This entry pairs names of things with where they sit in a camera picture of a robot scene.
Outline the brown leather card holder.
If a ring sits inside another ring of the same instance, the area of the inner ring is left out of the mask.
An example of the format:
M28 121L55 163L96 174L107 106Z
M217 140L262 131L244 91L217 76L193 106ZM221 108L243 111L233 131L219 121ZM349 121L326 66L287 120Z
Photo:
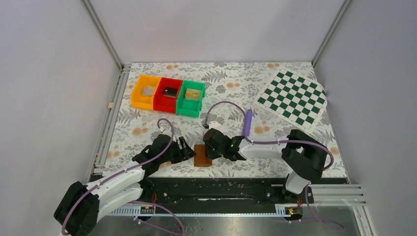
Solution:
M196 155L194 157L194 167L210 167L212 160L206 155L206 146L204 144L196 144L194 146Z

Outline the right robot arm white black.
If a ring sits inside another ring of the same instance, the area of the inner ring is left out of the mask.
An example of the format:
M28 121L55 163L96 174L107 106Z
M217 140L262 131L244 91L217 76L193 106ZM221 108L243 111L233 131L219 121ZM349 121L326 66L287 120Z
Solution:
M210 159L224 157L231 161L246 161L255 158L282 159L291 169L282 189L284 200L293 203L312 181L322 177L328 168L325 165L331 152L322 144L293 129L284 139L275 141L253 141L246 136L230 138L221 131L211 128L203 136L206 155Z

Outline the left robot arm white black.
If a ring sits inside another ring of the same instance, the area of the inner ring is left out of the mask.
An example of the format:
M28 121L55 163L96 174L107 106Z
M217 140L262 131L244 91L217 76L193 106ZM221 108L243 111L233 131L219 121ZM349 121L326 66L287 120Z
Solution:
M160 134L126 167L109 177L70 185L53 217L64 227L66 235L85 236L101 218L128 202L155 203L158 195L148 177L163 163L176 164L195 155L184 137L177 139Z

